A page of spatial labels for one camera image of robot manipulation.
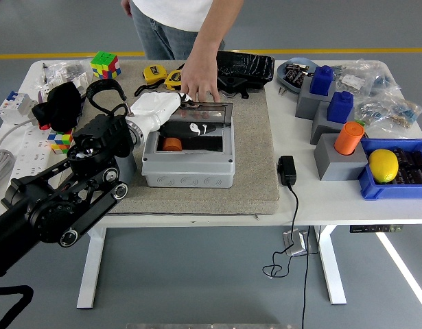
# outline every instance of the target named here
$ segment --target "table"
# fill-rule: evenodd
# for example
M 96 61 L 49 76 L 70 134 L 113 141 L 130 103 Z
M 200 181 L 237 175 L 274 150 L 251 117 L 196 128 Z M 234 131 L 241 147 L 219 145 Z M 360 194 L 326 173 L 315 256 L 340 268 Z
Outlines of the table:
M 36 98 L 33 81 L 42 76 L 44 61 L 35 62 L 29 69 L 21 87 L 21 93 Z M 346 61 L 314 61 L 319 65 L 335 65 Z M 284 61 L 276 61 L 277 68 Z M 309 138 L 312 122 L 294 116 L 297 95 L 279 95 L 276 81 L 266 84 L 266 98 L 272 130 L 274 158 L 293 156 L 297 172 L 294 190 L 300 200 L 295 226 L 314 226 L 323 263 L 325 279 L 332 304 L 346 304 L 346 297 L 340 279 L 340 272 L 334 254 L 331 233 L 337 225 L 370 224 L 418 224 L 422 223 L 422 199 L 387 199 L 365 201 L 360 195 L 358 181 L 321 182 L 314 161 L 314 146 Z M 10 126 L 3 124 L 0 136 Z M 411 128 L 413 138 L 422 138 L 417 123 Z M 17 154 L 17 141 L 23 137 L 23 129 L 11 135 L 2 147 Z M 371 137 L 388 138 L 380 132 Z M 0 199 L 8 182 L 0 184 Z M 107 228 L 142 227 L 206 227 L 206 226 L 289 226 L 294 212 L 294 197 L 286 187 L 280 187 L 279 208 L 273 215 L 107 215 L 89 231 L 91 237 L 82 278 L 78 308 L 92 308 L 95 297 L 99 265 L 102 259 Z

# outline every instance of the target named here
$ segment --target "gray floor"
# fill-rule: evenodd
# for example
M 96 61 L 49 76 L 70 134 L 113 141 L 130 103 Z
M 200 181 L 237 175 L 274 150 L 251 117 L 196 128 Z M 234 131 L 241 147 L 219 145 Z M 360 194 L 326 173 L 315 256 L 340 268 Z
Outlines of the gray floor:
M 226 38 L 227 49 L 422 47 L 422 1 L 254 1 Z M 0 54 L 139 51 L 118 1 L 0 0 Z M 406 99 L 422 105 L 422 53 L 291 54 L 312 60 L 381 60 Z M 36 60 L 0 60 L 0 104 Z M 419 119 L 422 127 L 422 115 Z M 303 195 L 299 195 L 303 205 Z M 28 284 L 31 305 L 11 328 L 125 328 L 130 323 L 301 324 L 303 258 L 285 279 L 261 268 L 289 228 L 110 229 L 95 308 L 77 310 L 89 244 L 37 245 L 1 279 Z M 333 233 L 347 305 L 331 306 L 320 258 L 310 256 L 306 328 L 422 328 L 422 306 L 373 234 Z M 422 226 L 389 239 L 422 288 Z M 280 258 L 286 263 L 288 258 Z M 16 301 L 0 297 L 0 318 Z

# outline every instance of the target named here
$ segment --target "yellow floor line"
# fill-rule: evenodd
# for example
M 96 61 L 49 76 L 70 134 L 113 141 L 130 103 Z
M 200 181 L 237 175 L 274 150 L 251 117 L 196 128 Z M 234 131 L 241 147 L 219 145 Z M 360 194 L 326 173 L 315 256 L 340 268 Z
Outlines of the yellow floor line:
M 240 53 L 258 53 L 269 55 L 287 55 L 295 53 L 422 53 L 422 48 L 325 48 L 325 49 L 237 49 Z M 144 57 L 143 51 L 117 51 L 121 57 Z M 93 57 L 93 53 L 2 53 L 0 60 L 27 60 L 49 58 Z

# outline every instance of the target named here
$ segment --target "white power strip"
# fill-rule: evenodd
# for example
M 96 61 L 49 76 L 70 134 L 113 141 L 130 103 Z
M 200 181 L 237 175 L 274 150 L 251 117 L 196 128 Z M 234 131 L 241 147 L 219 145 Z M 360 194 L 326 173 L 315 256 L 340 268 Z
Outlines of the white power strip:
M 11 179 L 33 176 L 47 168 L 52 152 L 47 142 L 48 136 L 49 130 L 39 130 L 36 126 L 26 129 Z

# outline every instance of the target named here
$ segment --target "orange object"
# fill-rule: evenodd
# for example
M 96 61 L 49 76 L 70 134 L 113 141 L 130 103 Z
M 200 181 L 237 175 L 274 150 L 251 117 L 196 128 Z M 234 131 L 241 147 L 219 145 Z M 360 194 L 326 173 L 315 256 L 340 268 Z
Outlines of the orange object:
M 167 137 L 163 140 L 162 151 L 181 151 L 182 141 L 178 138 Z
M 344 124 L 334 143 L 336 151 L 343 156 L 349 156 L 357 147 L 364 134 L 364 128 L 357 122 L 350 121 Z

